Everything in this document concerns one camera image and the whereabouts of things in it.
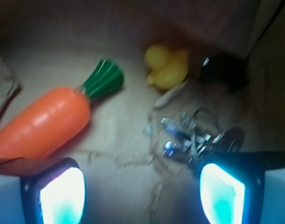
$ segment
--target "yellow rubber duck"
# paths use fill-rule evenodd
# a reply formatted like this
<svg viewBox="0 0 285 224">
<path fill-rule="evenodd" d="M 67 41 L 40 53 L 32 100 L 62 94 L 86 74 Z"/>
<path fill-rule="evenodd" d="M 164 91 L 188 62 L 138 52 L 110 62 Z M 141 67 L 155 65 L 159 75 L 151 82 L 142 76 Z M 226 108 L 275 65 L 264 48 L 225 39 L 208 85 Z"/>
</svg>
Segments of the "yellow rubber duck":
<svg viewBox="0 0 285 224">
<path fill-rule="evenodd" d="M 145 54 L 145 63 L 151 70 L 148 85 L 167 91 L 182 83 L 188 73 L 188 57 L 186 49 L 171 52 L 160 44 L 149 47 Z"/>
</svg>

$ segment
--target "white panel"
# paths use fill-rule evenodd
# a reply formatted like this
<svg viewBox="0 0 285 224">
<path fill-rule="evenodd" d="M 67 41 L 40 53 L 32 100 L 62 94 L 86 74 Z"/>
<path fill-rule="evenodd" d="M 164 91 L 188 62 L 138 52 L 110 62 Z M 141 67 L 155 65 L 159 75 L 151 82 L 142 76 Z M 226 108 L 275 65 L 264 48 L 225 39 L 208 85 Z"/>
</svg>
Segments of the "white panel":
<svg viewBox="0 0 285 224">
<path fill-rule="evenodd" d="M 24 224 L 20 178 L 0 175 L 0 224 Z"/>
<path fill-rule="evenodd" d="M 262 224 L 285 224 L 285 168 L 265 172 Z"/>
</svg>

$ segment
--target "toy carrot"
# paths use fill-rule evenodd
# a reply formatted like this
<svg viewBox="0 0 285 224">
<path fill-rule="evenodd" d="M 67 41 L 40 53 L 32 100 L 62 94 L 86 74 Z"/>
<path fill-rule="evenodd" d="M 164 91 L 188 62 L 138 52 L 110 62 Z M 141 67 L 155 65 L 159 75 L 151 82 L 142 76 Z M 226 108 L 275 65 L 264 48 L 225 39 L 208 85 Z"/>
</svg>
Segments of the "toy carrot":
<svg viewBox="0 0 285 224">
<path fill-rule="evenodd" d="M 79 90 L 59 87 L 46 93 L 0 130 L 0 158 L 48 156 L 86 126 L 90 101 L 123 83 L 118 66 L 104 59 Z"/>
</svg>

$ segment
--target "blue light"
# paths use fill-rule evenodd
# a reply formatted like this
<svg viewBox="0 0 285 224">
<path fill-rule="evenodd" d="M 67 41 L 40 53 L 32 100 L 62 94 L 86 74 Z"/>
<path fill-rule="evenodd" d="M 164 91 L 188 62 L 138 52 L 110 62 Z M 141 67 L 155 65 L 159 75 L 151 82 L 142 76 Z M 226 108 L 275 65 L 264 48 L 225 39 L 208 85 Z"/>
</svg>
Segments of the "blue light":
<svg viewBox="0 0 285 224">
<path fill-rule="evenodd" d="M 212 224 L 242 223 L 245 185 L 214 163 L 203 167 L 200 197 Z"/>
<path fill-rule="evenodd" d="M 166 144 L 164 145 L 164 149 L 166 151 L 171 151 L 173 149 L 172 142 L 171 141 L 166 142 Z"/>
<path fill-rule="evenodd" d="M 205 59 L 205 61 L 204 61 L 204 63 L 203 63 L 203 67 L 208 64 L 209 60 L 210 60 L 210 59 L 209 59 L 208 57 Z"/>
<path fill-rule="evenodd" d="M 85 202 L 85 179 L 78 168 L 69 168 L 40 192 L 44 224 L 76 224 Z"/>
</svg>

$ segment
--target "metal keys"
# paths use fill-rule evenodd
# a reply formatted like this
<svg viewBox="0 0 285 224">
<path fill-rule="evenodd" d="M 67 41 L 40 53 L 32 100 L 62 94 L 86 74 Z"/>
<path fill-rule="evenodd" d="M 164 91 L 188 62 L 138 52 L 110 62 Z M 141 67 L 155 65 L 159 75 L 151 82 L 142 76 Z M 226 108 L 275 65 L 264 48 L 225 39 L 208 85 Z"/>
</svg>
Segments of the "metal keys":
<svg viewBox="0 0 285 224">
<path fill-rule="evenodd" d="M 183 113 L 179 123 L 168 118 L 161 120 L 163 130 L 178 140 L 178 143 L 172 141 L 165 143 L 163 156 L 179 162 L 198 163 L 203 156 L 212 151 L 237 152 L 240 150 L 245 137 L 244 131 L 233 127 L 214 137 L 207 133 L 206 129 L 200 130 L 197 126 L 197 114 L 202 110 L 212 115 L 218 128 L 217 119 L 206 108 L 198 109 L 192 116 Z"/>
</svg>

